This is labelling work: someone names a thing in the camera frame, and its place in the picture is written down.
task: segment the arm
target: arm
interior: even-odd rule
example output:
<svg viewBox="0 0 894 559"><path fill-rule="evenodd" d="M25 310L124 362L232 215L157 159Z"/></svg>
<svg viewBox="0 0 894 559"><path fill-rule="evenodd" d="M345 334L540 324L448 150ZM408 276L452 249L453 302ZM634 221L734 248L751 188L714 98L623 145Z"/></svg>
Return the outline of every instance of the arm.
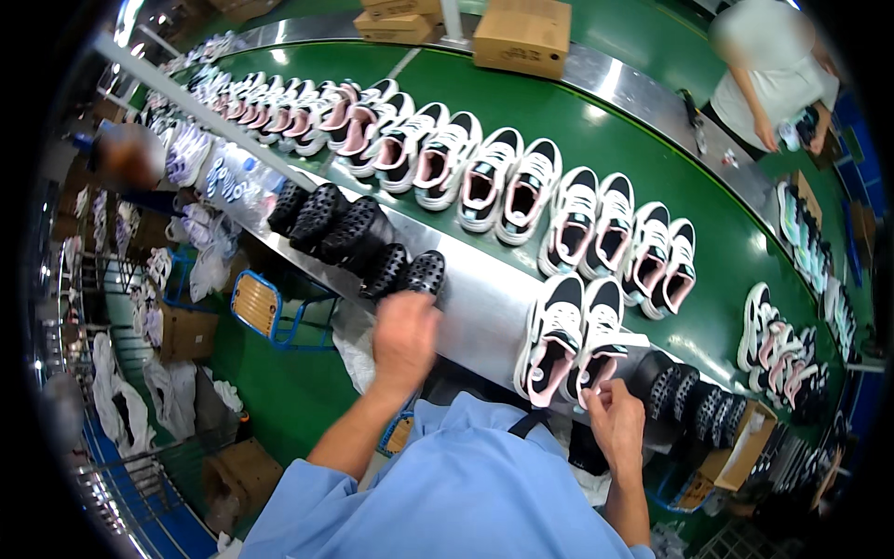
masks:
<svg viewBox="0 0 894 559"><path fill-rule="evenodd" d="M757 134L757 137L761 139L761 142L767 149L776 151L778 146L776 145L776 137L770 118L767 117L766 111L763 110L761 102L757 99L755 85L751 82L751 77L748 76L748 70L732 65L728 65L728 67L730 68L732 79L736 82L738 88L741 89L742 96L745 97L745 101L748 103L751 115L755 118L755 134Z"/></svg>
<svg viewBox="0 0 894 559"><path fill-rule="evenodd" d="M611 472L605 519L628 546L649 545L649 510L643 489L645 408L615 378L584 389L590 427Z"/></svg>
<svg viewBox="0 0 894 559"><path fill-rule="evenodd" d="M810 140L810 152L818 156L822 152L822 146L826 143L826 132L829 131L829 125L832 122L832 113L822 101L814 103L814 109L819 114L820 120L816 123L816 135Z"/></svg>
<svg viewBox="0 0 894 559"><path fill-rule="evenodd" d="M441 313L434 297L400 292L379 307L373 331L375 380L366 394L326 430L308 462L360 480L385 426L417 390L434 363Z"/></svg>

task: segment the apron strap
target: apron strap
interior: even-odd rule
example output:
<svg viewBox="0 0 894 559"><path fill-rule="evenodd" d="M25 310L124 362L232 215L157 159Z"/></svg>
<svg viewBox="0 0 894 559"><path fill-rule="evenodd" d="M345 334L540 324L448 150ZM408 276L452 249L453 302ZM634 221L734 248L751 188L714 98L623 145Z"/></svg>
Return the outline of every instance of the apron strap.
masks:
<svg viewBox="0 0 894 559"><path fill-rule="evenodd" d="M546 423L549 418L550 412L548 410L537 408L536 410L529 412L525 417L519 419L515 425L510 427L509 432L518 438L525 438L537 423L543 423L544 427L552 433L552 429L550 429L549 424Z"/></svg>

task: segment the water bottle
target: water bottle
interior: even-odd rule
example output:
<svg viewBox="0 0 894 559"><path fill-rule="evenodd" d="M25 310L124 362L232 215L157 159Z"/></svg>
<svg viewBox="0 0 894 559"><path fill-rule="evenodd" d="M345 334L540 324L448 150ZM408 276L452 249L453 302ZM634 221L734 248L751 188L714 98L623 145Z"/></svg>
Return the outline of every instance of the water bottle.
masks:
<svg viewBox="0 0 894 559"><path fill-rule="evenodd" d="M249 157L242 165L245 179L249 183L260 186L265 191L279 193L283 188L285 177L267 165L261 164L254 157Z"/></svg>

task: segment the worker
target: worker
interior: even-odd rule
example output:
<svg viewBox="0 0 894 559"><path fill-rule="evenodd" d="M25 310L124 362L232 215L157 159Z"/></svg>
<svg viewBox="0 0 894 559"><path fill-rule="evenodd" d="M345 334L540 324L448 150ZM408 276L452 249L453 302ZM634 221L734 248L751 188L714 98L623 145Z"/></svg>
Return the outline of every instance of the worker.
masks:
<svg viewBox="0 0 894 559"><path fill-rule="evenodd" d="M460 393L416 402L404 449L358 492L379 437L434 363L440 313L427 294L379 306L375 380L296 460L240 557L635 557L654 559L642 480L643 404L619 379L585 389L611 471L605 519L590 507L544 411Z"/></svg>
<svg viewBox="0 0 894 559"><path fill-rule="evenodd" d="M819 155L839 90L834 62L816 40L810 21L774 0L743 0L712 27L728 69L702 114L758 161L780 145L779 128L808 106L816 109L814 137L805 146Z"/></svg>
<svg viewBox="0 0 894 559"><path fill-rule="evenodd" d="M180 198L178 207L196 200L192 188L165 179L162 141L142 124L112 125L98 133L86 150L88 170L123 201L169 216L176 213L175 198Z"/></svg>

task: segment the blue work shirt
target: blue work shirt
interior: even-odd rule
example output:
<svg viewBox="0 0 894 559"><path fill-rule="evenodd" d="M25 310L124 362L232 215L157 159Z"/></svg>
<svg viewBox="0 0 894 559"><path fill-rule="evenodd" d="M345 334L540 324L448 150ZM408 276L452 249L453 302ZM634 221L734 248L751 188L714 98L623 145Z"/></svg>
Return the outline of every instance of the blue work shirt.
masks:
<svg viewBox="0 0 894 559"><path fill-rule="evenodd" d="M628 548L584 498L559 443L525 412L460 393L418 401L409 440L367 491L351 476L296 460L240 557L615 557Z"/></svg>

